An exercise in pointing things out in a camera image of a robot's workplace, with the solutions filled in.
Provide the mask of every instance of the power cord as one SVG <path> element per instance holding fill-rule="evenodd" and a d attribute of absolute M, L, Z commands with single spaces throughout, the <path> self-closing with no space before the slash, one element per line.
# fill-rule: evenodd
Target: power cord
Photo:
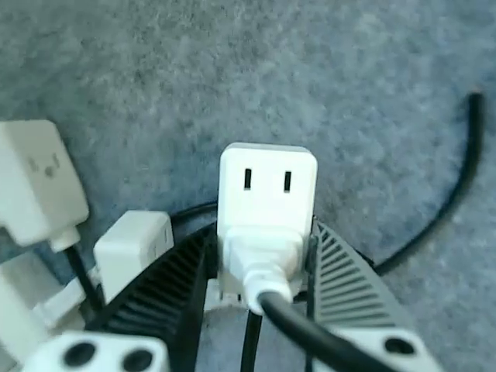
<path fill-rule="evenodd" d="M 326 331 L 296 312 L 280 294 L 264 292 L 258 300 L 265 316 L 286 337 L 336 372 L 396 372 L 350 341 Z"/>
<path fill-rule="evenodd" d="M 389 273 L 418 252 L 448 222 L 456 208 L 458 208 L 462 200 L 467 196 L 467 192 L 474 181 L 477 167 L 481 161 L 484 141 L 484 119 L 484 96 L 479 91 L 472 92 L 468 96 L 467 146 L 458 181 L 436 213 L 434 219 L 391 257 L 374 268 L 378 275 L 383 276 Z"/>
<path fill-rule="evenodd" d="M 252 372 L 253 370 L 255 370 L 255 356 L 257 354 L 258 339 L 260 338 L 261 327 L 262 316 L 248 311 L 240 372 Z"/>
<path fill-rule="evenodd" d="M 79 280 L 84 293 L 86 294 L 86 298 L 89 305 L 91 306 L 91 309 L 94 313 L 99 312 L 100 310 L 102 310 L 103 307 L 102 301 L 100 300 L 98 292 L 96 291 L 95 287 L 93 287 L 93 284 L 91 283 L 90 278 L 86 273 L 83 261 L 78 253 L 78 250 L 75 246 L 70 246 L 66 250 L 64 250 L 64 253 L 66 255 L 67 261 L 69 261 L 73 272 Z"/>
<path fill-rule="evenodd" d="M 170 223 L 172 225 L 177 225 L 198 215 L 204 215 L 206 213 L 213 212 L 216 209 L 217 209 L 217 200 L 207 201 L 206 203 L 195 205 L 193 207 L 186 208 L 182 211 L 174 213 L 170 217 Z"/>

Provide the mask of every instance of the outlet hole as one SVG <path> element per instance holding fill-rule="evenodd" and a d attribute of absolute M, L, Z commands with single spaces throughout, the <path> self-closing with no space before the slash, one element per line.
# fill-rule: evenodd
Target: outlet hole
<path fill-rule="evenodd" d="M 415 354 L 415 349 L 413 345 L 408 341 L 403 339 L 397 339 L 395 337 L 391 337 L 387 339 L 384 347 L 391 354 L 403 354 L 403 355 L 412 355 Z"/>
<path fill-rule="evenodd" d="M 245 169 L 245 190 L 251 189 L 251 169 Z"/>
<path fill-rule="evenodd" d="M 95 355 L 96 347 L 92 343 L 77 343 L 64 354 L 64 362 L 69 367 L 82 367 Z"/>
<path fill-rule="evenodd" d="M 289 192 L 291 189 L 291 172 L 286 172 L 284 175 L 284 192 Z"/>

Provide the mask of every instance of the grey carpet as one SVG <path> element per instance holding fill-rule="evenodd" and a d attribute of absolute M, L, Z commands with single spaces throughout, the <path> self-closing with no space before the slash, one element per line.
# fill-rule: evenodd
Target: grey carpet
<path fill-rule="evenodd" d="M 3 0 L 0 119 L 57 123 L 91 204 L 88 262 L 125 210 L 214 198 L 220 153 L 236 140 L 308 147 L 316 214 L 382 260 L 446 197 L 465 144 L 463 97 L 482 87 L 491 112 L 470 197 L 385 280 L 446 370 L 493 370 L 495 15 L 489 0 Z M 4 233 L 0 246 L 4 259 L 18 252 Z M 39 250 L 66 281 L 63 259 Z M 244 317 L 229 319 L 240 347 Z M 227 331 L 218 327 L 205 331 Z M 224 350 L 213 343 L 202 347 Z M 237 355 L 201 370 L 237 370 Z M 257 365 L 301 370 L 291 358 L 277 345 Z"/>

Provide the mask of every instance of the white power plug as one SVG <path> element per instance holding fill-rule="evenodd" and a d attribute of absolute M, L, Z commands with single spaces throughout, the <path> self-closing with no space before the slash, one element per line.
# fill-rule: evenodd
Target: white power plug
<path fill-rule="evenodd" d="M 17 244 L 48 239 L 58 252 L 79 241 L 88 204 L 52 122 L 0 122 L 0 177 L 0 227 Z"/>
<path fill-rule="evenodd" d="M 0 265 L 0 343 L 19 363 L 65 329 L 83 329 L 84 320 L 72 311 L 50 326 L 33 308 L 62 290 L 57 279 L 33 252 Z"/>
<path fill-rule="evenodd" d="M 165 212 L 128 211 L 98 240 L 93 253 L 110 302 L 136 276 L 174 246 Z"/>
<path fill-rule="evenodd" d="M 288 282 L 303 269 L 316 178 L 317 161 L 302 147 L 234 143 L 222 153 L 221 291 L 244 294 L 258 314 L 260 292 L 278 291 L 289 301 L 295 292 Z"/>

